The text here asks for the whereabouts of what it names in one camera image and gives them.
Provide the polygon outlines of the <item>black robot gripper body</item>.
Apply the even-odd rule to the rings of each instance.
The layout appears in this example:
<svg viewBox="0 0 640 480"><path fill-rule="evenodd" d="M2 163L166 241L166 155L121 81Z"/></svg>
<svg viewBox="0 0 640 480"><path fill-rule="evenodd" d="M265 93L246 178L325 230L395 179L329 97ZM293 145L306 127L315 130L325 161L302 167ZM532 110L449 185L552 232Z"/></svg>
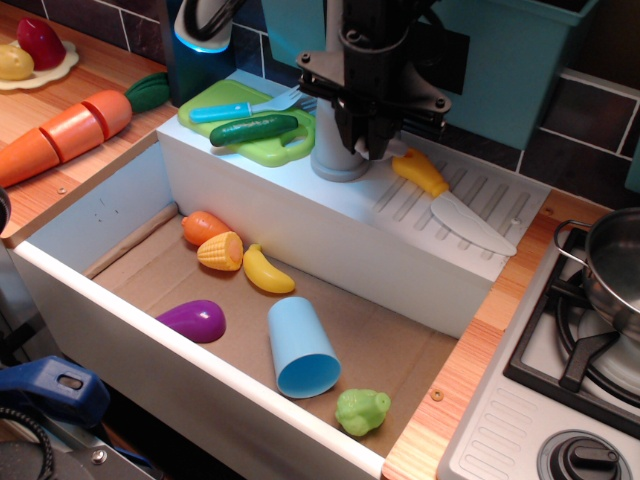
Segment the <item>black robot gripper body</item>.
<svg viewBox="0 0 640 480"><path fill-rule="evenodd" d="M432 1L341 1L339 39L344 52L344 85L321 80L323 51L297 57L302 90L318 99L368 99L372 117L398 118L441 131L451 101L427 79L447 46L444 26Z"/></svg>

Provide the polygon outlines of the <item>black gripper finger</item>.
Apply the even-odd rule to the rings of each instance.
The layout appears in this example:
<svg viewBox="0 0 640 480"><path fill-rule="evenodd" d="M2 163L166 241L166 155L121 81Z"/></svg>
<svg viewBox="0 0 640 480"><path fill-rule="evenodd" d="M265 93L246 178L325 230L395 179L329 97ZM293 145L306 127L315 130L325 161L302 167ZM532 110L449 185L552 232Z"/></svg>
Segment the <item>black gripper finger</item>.
<svg viewBox="0 0 640 480"><path fill-rule="evenodd" d="M333 101L335 123L348 151L370 150L371 106L368 99L355 97L338 97Z"/></svg>
<svg viewBox="0 0 640 480"><path fill-rule="evenodd" d="M368 120L367 149L370 160L405 155L405 143L398 136L401 126L401 121L396 117L374 116Z"/></svg>

